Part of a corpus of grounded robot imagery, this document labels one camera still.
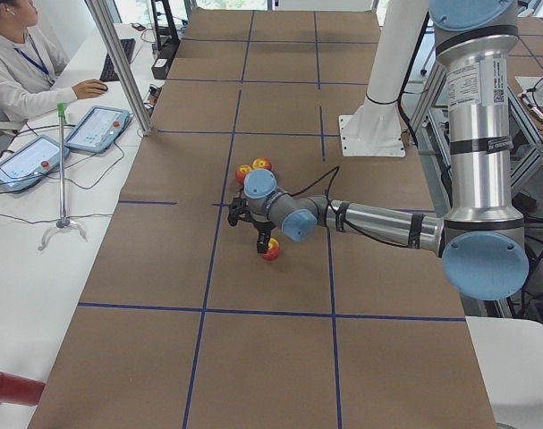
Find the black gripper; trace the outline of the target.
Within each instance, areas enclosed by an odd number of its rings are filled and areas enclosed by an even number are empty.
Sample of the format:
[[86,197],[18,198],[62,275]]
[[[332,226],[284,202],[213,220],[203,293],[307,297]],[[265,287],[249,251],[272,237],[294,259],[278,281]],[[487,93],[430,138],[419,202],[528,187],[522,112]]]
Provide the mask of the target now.
[[257,251],[259,254],[264,255],[268,252],[268,244],[274,225],[271,222],[253,221],[253,226],[258,231]]

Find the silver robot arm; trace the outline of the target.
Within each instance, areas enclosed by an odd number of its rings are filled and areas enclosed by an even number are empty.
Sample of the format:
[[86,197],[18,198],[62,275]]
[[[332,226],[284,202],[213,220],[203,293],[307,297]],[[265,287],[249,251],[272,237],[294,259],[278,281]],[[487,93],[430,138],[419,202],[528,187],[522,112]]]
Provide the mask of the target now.
[[390,130],[407,66],[425,20],[435,26],[437,62],[446,71],[453,202],[440,218],[334,200],[297,198],[265,169],[244,181],[249,220],[303,241],[318,226],[357,233],[441,258],[463,295],[500,300],[525,283],[523,217],[513,207],[506,59],[517,43],[514,1],[393,1],[389,4],[363,105],[340,120],[348,156],[394,156]]

